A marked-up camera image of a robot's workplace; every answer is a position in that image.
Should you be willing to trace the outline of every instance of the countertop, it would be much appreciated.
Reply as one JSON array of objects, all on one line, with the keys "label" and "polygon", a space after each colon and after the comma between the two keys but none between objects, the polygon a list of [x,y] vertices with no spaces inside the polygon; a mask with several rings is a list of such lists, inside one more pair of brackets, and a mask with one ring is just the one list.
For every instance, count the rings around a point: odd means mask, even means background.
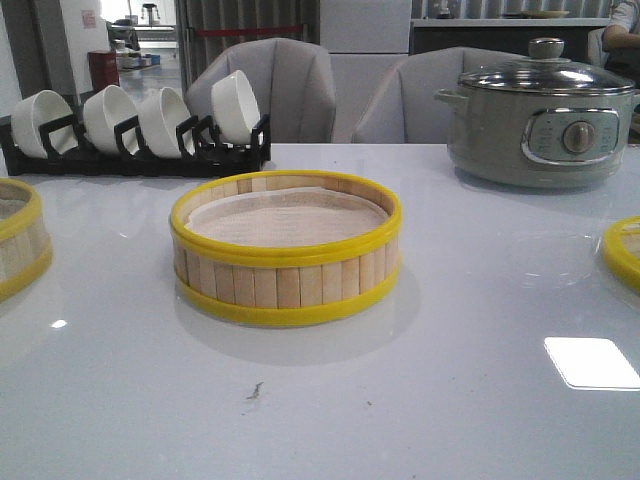
[{"label": "countertop", "polygon": [[419,27],[605,27],[608,18],[462,18],[437,19],[415,18],[411,20],[414,28]]},{"label": "countertop", "polygon": [[545,341],[607,339],[640,370],[640,297],[599,255],[640,213],[639,149],[568,191],[469,177],[443,145],[272,153],[398,194],[393,291],[318,326],[231,324],[175,287],[169,211],[202,180],[17,177],[54,259],[0,304],[0,478],[638,478],[638,390],[570,387]]}]

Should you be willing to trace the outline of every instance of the yellow plastic band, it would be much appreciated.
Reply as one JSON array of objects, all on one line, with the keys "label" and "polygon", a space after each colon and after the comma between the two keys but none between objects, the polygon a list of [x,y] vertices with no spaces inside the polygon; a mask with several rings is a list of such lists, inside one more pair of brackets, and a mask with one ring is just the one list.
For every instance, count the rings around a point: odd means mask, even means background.
[{"label": "yellow plastic band", "polygon": [[[305,247],[269,248],[247,247],[219,242],[202,237],[188,230],[178,217],[178,212],[186,202],[199,193],[225,183],[235,183],[243,179],[268,176],[323,176],[338,180],[348,180],[367,185],[388,197],[393,204],[393,213],[377,228],[338,242],[324,243]],[[171,211],[171,233],[180,245],[199,256],[232,265],[256,268],[306,267],[324,263],[340,262],[359,257],[385,245],[398,235],[402,222],[402,210],[396,195],[370,180],[344,173],[323,172],[317,170],[279,170],[269,172],[246,173],[208,182],[182,196]]]},{"label": "yellow plastic band", "polygon": [[29,200],[19,211],[0,221],[0,242],[15,237],[18,233],[29,227],[40,215],[42,215],[42,201],[38,193],[24,182],[3,178],[0,184],[10,185],[29,194]]},{"label": "yellow plastic band", "polygon": [[380,301],[398,280],[400,261],[391,274],[371,290],[339,302],[301,308],[255,308],[221,302],[177,282],[187,299],[202,310],[234,322],[264,327],[302,327],[353,315]]},{"label": "yellow plastic band", "polygon": [[626,218],[611,225],[604,233],[602,256],[611,272],[627,286],[640,291],[640,258],[624,244],[627,235],[640,235],[640,216]]},{"label": "yellow plastic band", "polygon": [[53,249],[51,242],[47,245],[47,248],[33,263],[29,264],[20,273],[14,275],[4,282],[0,282],[0,302],[9,298],[11,295],[18,293],[25,288],[36,278],[38,278],[44,271],[51,265],[51,259],[53,257]]}]

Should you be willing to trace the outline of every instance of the chair backrest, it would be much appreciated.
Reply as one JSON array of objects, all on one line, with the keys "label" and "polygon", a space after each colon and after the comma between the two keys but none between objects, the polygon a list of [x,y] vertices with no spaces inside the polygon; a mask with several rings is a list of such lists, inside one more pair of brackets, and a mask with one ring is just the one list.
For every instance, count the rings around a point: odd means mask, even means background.
[{"label": "chair backrest", "polygon": [[587,61],[596,67],[604,67],[609,54],[602,49],[602,34],[605,28],[590,30],[587,34]]},{"label": "chair backrest", "polygon": [[261,113],[271,117],[273,142],[331,141],[336,99],[329,52],[286,38],[245,42],[225,50],[187,90],[192,114],[211,115],[211,87],[242,70]]},{"label": "chair backrest", "polygon": [[385,75],[352,136],[354,143],[446,143],[451,108],[434,99],[458,76],[522,58],[513,53],[453,47],[409,56]]}]

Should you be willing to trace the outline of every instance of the black dish rack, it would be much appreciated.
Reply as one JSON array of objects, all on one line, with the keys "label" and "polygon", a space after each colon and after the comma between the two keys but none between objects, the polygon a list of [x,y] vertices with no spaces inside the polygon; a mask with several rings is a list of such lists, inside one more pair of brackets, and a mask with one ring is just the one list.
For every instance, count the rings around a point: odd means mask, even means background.
[{"label": "black dish rack", "polygon": [[[51,142],[51,134],[71,127],[78,146],[58,152]],[[139,149],[129,152],[122,139],[134,129]],[[191,133],[194,151],[185,147],[184,137]],[[46,175],[123,175],[143,177],[226,177],[239,173],[257,172],[271,159],[271,130],[269,115],[263,115],[251,131],[249,146],[231,146],[220,140],[220,129],[211,116],[190,117],[176,127],[181,153],[179,158],[166,159],[153,154],[142,135],[137,116],[114,127],[119,155],[106,155],[86,138],[86,129],[75,113],[44,123],[39,127],[42,146],[47,158],[25,155],[15,144],[11,132],[11,117],[0,118],[0,146],[4,153],[7,173]]]}]

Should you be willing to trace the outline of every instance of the plate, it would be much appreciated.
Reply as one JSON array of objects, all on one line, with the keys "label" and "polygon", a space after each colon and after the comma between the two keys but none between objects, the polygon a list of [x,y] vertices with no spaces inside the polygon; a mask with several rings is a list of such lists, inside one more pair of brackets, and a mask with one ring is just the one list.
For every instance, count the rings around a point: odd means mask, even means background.
[{"label": "plate", "polygon": [[523,15],[529,18],[563,18],[569,15],[568,10],[524,10]]}]

